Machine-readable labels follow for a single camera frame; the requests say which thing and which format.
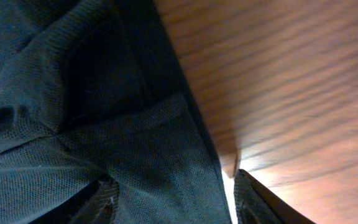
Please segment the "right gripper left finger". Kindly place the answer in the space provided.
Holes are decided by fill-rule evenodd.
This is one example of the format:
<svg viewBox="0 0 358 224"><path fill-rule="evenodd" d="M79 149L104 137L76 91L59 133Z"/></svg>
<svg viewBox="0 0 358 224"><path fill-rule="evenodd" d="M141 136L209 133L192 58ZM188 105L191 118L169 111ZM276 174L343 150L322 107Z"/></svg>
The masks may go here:
<svg viewBox="0 0 358 224"><path fill-rule="evenodd" d="M118 208L119 184L115 180L99 182L99 189L69 224L113 224Z"/></svg>

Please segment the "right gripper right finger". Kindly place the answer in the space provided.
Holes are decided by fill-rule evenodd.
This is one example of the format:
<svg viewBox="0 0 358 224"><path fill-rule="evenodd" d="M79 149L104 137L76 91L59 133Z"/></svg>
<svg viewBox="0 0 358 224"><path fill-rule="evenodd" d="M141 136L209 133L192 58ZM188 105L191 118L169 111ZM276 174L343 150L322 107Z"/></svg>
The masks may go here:
<svg viewBox="0 0 358 224"><path fill-rule="evenodd" d="M314 224L243 169L234 177L239 224Z"/></svg>

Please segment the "black Sydrogen polo shirt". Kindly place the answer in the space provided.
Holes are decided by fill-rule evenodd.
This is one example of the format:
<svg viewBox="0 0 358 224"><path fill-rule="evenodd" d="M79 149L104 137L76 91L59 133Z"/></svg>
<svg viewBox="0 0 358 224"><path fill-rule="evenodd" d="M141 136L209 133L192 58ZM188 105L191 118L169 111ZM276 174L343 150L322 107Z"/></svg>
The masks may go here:
<svg viewBox="0 0 358 224"><path fill-rule="evenodd" d="M0 0L0 223L230 223L218 155L153 1Z"/></svg>

